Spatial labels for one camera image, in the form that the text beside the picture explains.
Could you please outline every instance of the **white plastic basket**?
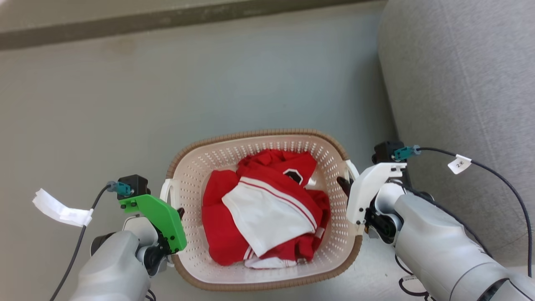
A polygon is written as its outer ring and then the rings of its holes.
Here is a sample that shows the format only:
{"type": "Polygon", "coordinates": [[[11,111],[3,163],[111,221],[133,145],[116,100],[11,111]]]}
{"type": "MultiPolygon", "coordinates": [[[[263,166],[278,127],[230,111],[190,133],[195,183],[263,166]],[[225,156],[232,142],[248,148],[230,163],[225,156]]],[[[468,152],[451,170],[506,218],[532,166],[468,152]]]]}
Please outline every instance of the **white plastic basket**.
{"type": "Polygon", "coordinates": [[[362,236],[349,231],[347,197],[336,178],[357,171],[346,152],[331,137],[315,130],[264,130],[196,142],[182,150],[171,163],[160,198],[174,208],[183,207],[182,225],[188,245],[173,256],[175,268],[192,285],[205,290],[265,290],[308,284],[338,276],[355,260],[362,236]],[[331,203],[331,221],[311,262],[295,267],[253,270],[243,263],[220,266],[208,254],[201,219],[204,189],[213,170],[236,169],[247,155],[264,149],[309,152],[318,165],[306,188],[325,191],[331,203]]]}

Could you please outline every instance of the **gray sofa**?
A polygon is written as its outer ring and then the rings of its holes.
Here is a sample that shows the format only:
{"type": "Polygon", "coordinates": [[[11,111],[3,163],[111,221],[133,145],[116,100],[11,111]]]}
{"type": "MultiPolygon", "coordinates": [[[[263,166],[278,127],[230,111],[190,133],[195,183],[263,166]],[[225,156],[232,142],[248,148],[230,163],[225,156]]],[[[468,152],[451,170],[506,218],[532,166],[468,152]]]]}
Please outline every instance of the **gray sofa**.
{"type": "MultiPolygon", "coordinates": [[[[535,219],[535,1],[390,0],[378,51],[399,137],[487,164],[535,219]]],[[[497,261],[526,265],[521,207],[495,176],[451,157],[409,160],[415,188],[473,228],[497,261]]]]}

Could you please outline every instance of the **teal connector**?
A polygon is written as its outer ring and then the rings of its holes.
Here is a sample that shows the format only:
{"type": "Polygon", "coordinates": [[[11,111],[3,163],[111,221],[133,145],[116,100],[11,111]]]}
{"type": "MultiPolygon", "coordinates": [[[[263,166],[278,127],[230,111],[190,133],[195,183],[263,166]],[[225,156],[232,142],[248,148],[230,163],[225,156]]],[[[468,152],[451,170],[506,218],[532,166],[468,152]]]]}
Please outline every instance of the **teal connector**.
{"type": "Polygon", "coordinates": [[[108,185],[110,185],[110,188],[108,188],[109,192],[116,192],[123,197],[129,197],[132,194],[132,189],[125,183],[109,181],[108,185]]]}
{"type": "Polygon", "coordinates": [[[403,147],[403,148],[400,148],[400,149],[396,149],[394,151],[394,157],[393,159],[396,160],[396,161],[402,161],[402,160],[406,160],[412,156],[415,156],[415,155],[419,155],[422,151],[421,150],[417,150],[419,149],[420,146],[419,145],[415,145],[413,147],[403,147]]]}

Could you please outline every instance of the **basket rim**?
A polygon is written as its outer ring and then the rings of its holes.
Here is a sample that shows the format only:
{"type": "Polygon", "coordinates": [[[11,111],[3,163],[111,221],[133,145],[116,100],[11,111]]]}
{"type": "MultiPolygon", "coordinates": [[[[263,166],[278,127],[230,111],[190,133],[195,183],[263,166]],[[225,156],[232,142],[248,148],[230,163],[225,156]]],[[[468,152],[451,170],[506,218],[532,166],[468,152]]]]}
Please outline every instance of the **basket rim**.
{"type": "MultiPolygon", "coordinates": [[[[169,168],[167,170],[166,179],[172,179],[174,176],[174,172],[177,169],[178,164],[180,161],[186,156],[189,152],[193,151],[196,148],[215,144],[219,142],[225,142],[230,140],[237,140],[237,139],[243,139],[243,138],[252,138],[252,137],[260,137],[260,136],[280,136],[280,135],[308,135],[308,136],[316,136],[319,138],[322,138],[329,142],[334,148],[338,151],[342,159],[348,160],[349,156],[342,147],[338,141],[336,141],[334,138],[332,138],[330,135],[327,135],[325,133],[322,133],[317,130],[313,129],[269,129],[269,130],[258,130],[258,131],[248,131],[248,132],[239,132],[235,134],[229,134],[229,135],[223,135],[223,136],[217,136],[210,139],[204,139],[201,141],[194,142],[185,148],[183,148],[173,159],[171,164],[169,165],[169,168]]],[[[357,258],[357,255],[361,249],[362,245],[362,235],[355,237],[355,243],[353,245],[353,248],[347,257],[347,259],[337,268],[328,271],[323,272],[316,275],[296,278],[296,279],[290,279],[290,280],[282,280],[282,281],[272,281],[272,282],[264,282],[264,283],[247,283],[247,284],[214,284],[214,283],[208,283],[204,281],[200,281],[199,279],[192,276],[187,269],[182,264],[180,257],[178,255],[173,255],[172,260],[174,263],[174,267],[177,270],[177,272],[182,276],[184,280],[186,280],[189,284],[203,289],[203,290],[210,290],[210,291],[253,291],[253,290],[271,290],[271,289],[281,289],[281,288],[288,288],[288,287],[295,287],[305,284],[311,284],[323,280],[327,280],[333,277],[336,277],[343,272],[345,272],[355,261],[357,258]]]]}

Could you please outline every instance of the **cable label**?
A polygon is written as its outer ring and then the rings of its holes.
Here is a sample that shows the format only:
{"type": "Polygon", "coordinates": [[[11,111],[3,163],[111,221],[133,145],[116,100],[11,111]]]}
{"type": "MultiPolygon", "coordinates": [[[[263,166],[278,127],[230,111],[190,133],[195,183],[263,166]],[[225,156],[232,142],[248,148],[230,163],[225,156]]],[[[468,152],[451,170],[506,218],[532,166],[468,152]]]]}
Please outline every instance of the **cable label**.
{"type": "Polygon", "coordinates": [[[44,189],[40,189],[35,193],[33,200],[35,207],[42,213],[55,219],[58,222],[66,223],[76,226],[87,226],[91,221],[93,209],[82,210],[76,208],[69,208],[56,200],[44,189]]]}
{"type": "Polygon", "coordinates": [[[456,159],[448,164],[448,167],[453,171],[454,174],[458,175],[463,172],[468,166],[472,165],[472,159],[456,155],[456,159]]]}

